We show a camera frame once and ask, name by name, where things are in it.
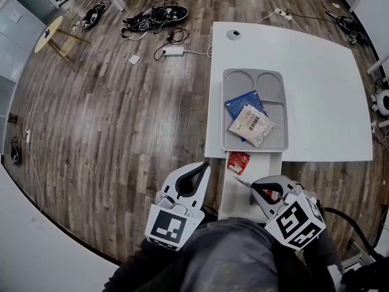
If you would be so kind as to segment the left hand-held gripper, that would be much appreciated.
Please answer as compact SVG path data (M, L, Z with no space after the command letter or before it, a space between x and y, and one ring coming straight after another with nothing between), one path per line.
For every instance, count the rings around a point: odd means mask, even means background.
M201 207L210 175L208 162L195 162L167 176L150 208L145 229L149 242L174 251L185 245L205 217Z

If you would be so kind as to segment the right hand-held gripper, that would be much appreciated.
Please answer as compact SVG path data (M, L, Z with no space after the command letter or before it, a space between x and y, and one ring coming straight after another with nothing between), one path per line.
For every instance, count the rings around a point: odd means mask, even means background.
M280 192L284 200L271 200L263 189ZM287 176L258 179L252 183L251 193L267 218L276 214L267 222L265 230L284 246L299 251L326 229L315 197Z

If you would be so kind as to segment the dark red packet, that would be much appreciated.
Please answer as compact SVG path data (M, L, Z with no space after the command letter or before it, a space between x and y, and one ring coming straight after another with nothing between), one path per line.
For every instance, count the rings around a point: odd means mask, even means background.
M282 200L283 196L280 192L274 190L263 189L263 193L273 201Z

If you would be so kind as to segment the white drawer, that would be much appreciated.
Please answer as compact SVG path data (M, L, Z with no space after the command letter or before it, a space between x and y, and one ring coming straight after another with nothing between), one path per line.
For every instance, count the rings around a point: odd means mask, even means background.
M218 218L241 217L265 223L267 218L253 199L250 189L238 180L252 183L267 176L279 175L281 158L281 153L251 153L249 163L240 176L226 168Z

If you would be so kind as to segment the red snack packet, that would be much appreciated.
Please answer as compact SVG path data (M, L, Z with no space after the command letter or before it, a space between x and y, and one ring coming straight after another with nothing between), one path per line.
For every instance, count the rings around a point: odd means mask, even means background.
M244 169L250 161L250 155L241 151L231 151L227 161L227 168L235 172L237 175L242 175Z

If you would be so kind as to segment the blue coffee packet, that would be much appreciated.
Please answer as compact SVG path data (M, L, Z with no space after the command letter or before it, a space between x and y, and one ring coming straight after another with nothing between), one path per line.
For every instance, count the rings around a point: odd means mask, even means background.
M260 100L259 95L255 90L247 92L247 93L240 95L238 97L235 97L232 100L227 100L224 103L224 106L228 112L227 117L232 119L232 122L227 124L227 126L225 128L227 135L231 135L231 136L234 135L236 137L239 137L238 135L229 131L229 127L231 126L233 121L237 118L238 114L240 113L240 111L242 110L242 108L244 107L245 104L252 105L254 108L256 108L257 110L259 110L260 112L262 112L263 114L265 114L267 116L267 112L264 110L262 101ZM243 139L241 137L239 137L239 141L240 141L240 143L249 143L248 141L246 141L245 139Z

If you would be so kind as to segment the person's right forearm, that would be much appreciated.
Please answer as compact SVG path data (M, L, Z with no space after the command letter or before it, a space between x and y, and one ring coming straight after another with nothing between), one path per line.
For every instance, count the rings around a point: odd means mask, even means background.
M337 292L332 273L328 268L335 266L337 273L342 275L343 266L336 245L327 229L305 246L303 257L312 275L316 292Z

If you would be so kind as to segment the person's left forearm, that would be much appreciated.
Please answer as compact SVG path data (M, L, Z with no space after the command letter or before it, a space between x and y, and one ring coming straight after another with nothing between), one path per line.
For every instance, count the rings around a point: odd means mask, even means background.
M102 292L134 292L155 278L178 256L178 251L144 239L139 250L129 256L104 284Z

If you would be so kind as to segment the person's grey clothed torso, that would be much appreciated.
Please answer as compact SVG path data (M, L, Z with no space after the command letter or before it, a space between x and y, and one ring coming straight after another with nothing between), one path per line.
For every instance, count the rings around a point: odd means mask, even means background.
M182 253L180 292L309 292L313 286L295 254L250 220L203 225Z

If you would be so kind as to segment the grey compartment tray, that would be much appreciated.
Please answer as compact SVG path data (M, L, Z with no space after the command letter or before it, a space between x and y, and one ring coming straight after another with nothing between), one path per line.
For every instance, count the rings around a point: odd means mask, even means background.
M233 117L227 101L256 91L275 126L259 148L229 131ZM263 69L226 69L221 85L221 147L226 151L284 152L288 149L288 122L284 84L279 72Z

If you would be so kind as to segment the white desk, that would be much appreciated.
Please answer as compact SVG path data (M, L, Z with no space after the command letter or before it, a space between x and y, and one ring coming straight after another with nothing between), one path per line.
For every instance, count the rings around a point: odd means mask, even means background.
M229 40L237 30L241 38ZM287 162L351 162L373 158L370 114L359 69L347 47L290 29L213 23L205 156L224 158L221 85L228 68L279 72L286 91Z

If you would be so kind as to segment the black backpack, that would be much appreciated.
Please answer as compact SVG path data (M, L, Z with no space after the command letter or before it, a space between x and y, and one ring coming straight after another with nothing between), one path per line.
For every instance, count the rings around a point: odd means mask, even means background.
M347 271L341 284L345 286L346 292L389 292L389 257Z

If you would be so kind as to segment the white round device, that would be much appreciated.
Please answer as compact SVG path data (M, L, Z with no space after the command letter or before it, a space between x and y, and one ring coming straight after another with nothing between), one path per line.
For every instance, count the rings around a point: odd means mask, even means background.
M389 89L371 95L370 100L373 103L370 107L373 112L379 112L382 116L389 116Z

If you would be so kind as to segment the yellow round side table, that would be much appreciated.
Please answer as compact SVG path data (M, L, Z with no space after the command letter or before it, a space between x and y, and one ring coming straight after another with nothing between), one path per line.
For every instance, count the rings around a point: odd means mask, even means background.
M43 31L42 35L39 37L38 41L36 42L34 53L37 54L41 49L43 49L46 45L48 45L55 53L56 55L63 60L72 71L75 72L74 67L70 63L70 59L67 55L63 55L61 52L61 48L59 45L57 45L56 42L53 40L53 36L55 33L61 33L63 35L66 35L68 37L71 37L73 39L82 41L84 43L90 42L80 36L77 36L74 33L69 33L67 31L64 31L60 29L61 23L63 22L64 16L59 16L55 20L53 20Z

